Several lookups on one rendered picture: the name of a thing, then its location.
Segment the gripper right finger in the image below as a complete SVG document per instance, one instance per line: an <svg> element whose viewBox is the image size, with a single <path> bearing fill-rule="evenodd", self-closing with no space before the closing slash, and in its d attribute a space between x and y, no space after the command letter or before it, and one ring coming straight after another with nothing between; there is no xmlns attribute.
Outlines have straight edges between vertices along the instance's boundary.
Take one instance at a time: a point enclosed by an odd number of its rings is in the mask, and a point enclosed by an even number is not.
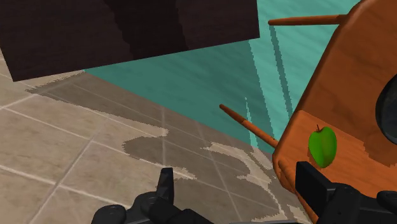
<svg viewBox="0 0 397 224"><path fill-rule="evenodd" d="M397 224L397 192L375 198L333 183L308 162L296 163L295 189L318 216L316 224Z"/></svg>

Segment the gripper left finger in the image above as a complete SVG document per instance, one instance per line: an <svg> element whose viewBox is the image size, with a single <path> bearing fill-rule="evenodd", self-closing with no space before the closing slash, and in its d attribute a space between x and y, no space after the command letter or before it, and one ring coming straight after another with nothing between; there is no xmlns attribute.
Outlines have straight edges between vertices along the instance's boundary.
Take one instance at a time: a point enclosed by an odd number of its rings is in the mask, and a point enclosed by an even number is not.
<svg viewBox="0 0 397 224"><path fill-rule="evenodd" d="M174 205L174 176L163 168L154 192L138 195L131 208L114 204L98 209L91 224L214 224L191 209Z"/></svg>

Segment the green apple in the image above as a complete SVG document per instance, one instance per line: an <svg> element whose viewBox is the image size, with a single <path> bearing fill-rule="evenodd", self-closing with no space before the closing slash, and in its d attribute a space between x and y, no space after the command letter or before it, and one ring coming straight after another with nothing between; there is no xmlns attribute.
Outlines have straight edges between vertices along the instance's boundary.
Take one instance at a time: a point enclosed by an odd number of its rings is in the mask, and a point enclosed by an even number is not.
<svg viewBox="0 0 397 224"><path fill-rule="evenodd" d="M317 130L309 136L308 147L312 158L320 168L328 167L335 159L337 138L330 127L317 126Z"/></svg>

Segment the black round object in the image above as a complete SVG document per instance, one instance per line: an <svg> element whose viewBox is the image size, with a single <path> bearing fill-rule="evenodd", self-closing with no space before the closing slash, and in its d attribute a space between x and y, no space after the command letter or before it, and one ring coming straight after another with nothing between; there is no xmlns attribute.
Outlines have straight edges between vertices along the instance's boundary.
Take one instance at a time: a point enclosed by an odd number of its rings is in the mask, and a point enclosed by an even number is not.
<svg viewBox="0 0 397 224"><path fill-rule="evenodd" d="M375 118L383 135L397 144L397 74L382 89L375 105Z"/></svg>

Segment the orange wooden table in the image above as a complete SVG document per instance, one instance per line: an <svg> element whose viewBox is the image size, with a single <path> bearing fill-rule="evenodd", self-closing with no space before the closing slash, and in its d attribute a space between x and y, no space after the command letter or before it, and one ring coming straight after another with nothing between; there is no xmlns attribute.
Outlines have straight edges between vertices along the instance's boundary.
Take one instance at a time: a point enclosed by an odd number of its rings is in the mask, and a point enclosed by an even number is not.
<svg viewBox="0 0 397 224"><path fill-rule="evenodd" d="M280 140L226 108L225 112L274 148L274 171L314 224L318 216L295 189L296 163L308 162L333 183L351 185L375 198L397 192L397 144L381 132L377 99L397 74L397 0L360 0L345 15L278 18L270 25L336 25ZM309 136L330 127L337 138L333 162L320 168Z"/></svg>

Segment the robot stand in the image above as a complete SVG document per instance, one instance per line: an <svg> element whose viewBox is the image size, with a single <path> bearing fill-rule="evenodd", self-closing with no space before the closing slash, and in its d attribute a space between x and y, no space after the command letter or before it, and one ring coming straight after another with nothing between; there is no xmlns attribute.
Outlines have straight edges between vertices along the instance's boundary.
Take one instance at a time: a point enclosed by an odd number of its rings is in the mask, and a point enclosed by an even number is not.
<svg viewBox="0 0 397 224"><path fill-rule="evenodd" d="M258 37L257 0L0 0L14 81Z"/></svg>

